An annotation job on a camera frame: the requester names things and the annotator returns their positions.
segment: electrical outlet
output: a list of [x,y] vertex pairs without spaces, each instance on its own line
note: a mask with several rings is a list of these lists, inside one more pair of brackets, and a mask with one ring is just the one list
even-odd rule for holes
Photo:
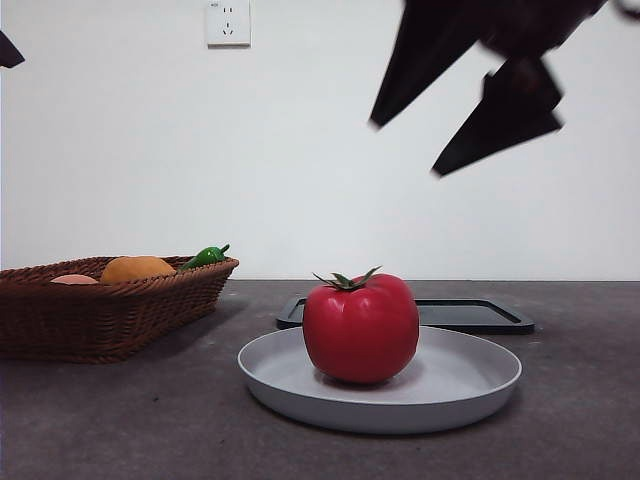
[[206,11],[207,46],[251,45],[251,0],[211,0]]

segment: wicker basket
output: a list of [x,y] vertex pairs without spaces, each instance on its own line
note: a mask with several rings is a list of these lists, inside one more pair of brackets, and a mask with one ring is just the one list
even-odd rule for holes
[[[70,273],[100,278],[116,257],[93,257],[0,272],[0,357],[112,363],[215,309],[233,258],[175,275],[64,285]],[[174,268],[190,257],[165,257]]]

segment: table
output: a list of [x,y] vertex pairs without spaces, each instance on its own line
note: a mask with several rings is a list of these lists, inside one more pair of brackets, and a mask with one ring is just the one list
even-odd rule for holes
[[119,364],[0,361],[0,478],[640,478],[640,282],[409,282],[416,298],[499,302],[537,330],[485,337],[523,363],[504,409],[404,437],[297,423],[244,385],[237,352],[317,284],[230,280],[216,312]]

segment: pepper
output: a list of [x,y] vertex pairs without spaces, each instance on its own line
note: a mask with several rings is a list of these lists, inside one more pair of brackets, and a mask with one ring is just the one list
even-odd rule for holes
[[226,244],[222,248],[218,247],[207,247],[204,250],[200,251],[195,257],[189,260],[187,263],[178,268],[179,271],[187,270],[189,268],[197,268],[202,267],[204,265],[209,265],[210,263],[216,263],[223,261],[226,257],[224,256],[224,252],[229,249],[229,244]]

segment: tomato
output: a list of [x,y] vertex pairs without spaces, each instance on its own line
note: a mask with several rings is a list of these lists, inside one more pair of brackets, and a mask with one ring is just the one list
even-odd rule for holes
[[320,280],[309,292],[302,329],[309,358],[325,374],[354,383],[377,383],[413,358],[419,316],[413,293],[400,278],[372,273]]

